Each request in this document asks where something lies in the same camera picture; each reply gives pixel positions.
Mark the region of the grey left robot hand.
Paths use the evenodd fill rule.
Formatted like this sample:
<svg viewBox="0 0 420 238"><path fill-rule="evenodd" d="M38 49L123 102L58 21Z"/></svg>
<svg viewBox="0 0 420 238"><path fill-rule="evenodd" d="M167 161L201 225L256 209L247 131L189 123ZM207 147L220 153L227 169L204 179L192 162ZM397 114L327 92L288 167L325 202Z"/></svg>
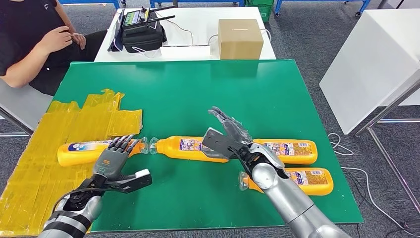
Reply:
<svg viewBox="0 0 420 238"><path fill-rule="evenodd" d="M124 175L122 173L122 169L130 153L140 141L140 139L132 139L133 136L131 134L114 138L109 146L100 154L94 165L93 173L105 176L108 181L134 178L134 174Z"/></svg>

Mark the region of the person's left hand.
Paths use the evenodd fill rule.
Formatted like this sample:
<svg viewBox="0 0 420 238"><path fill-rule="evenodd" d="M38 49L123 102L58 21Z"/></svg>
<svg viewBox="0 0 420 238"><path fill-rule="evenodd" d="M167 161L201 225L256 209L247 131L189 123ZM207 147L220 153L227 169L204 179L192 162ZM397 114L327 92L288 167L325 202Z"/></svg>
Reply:
<svg viewBox="0 0 420 238"><path fill-rule="evenodd" d="M72 33L71 36L74 42L76 42L79 45L80 49L84 50L87 43L85 36L80 33Z"/></svg>

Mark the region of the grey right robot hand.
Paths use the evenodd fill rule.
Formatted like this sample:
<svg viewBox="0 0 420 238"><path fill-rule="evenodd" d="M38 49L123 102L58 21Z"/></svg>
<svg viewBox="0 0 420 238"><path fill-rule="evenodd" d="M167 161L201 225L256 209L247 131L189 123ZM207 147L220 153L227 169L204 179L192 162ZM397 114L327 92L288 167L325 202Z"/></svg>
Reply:
<svg viewBox="0 0 420 238"><path fill-rule="evenodd" d="M250 144L253 142L249 132L243 128L242 124L235 118L228 116L218 107L212 107L208 113L215 116L222 124L226 135L242 144Z"/></svg>

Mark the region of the person's right hand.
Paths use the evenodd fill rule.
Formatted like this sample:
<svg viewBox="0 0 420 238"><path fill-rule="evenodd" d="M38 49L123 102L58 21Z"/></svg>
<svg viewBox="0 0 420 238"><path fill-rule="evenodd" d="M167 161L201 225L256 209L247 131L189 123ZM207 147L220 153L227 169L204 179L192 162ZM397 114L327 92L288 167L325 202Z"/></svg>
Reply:
<svg viewBox="0 0 420 238"><path fill-rule="evenodd" d="M39 42L40 47L49 53L66 48L73 43L69 27L61 26L49 31Z"/></svg>

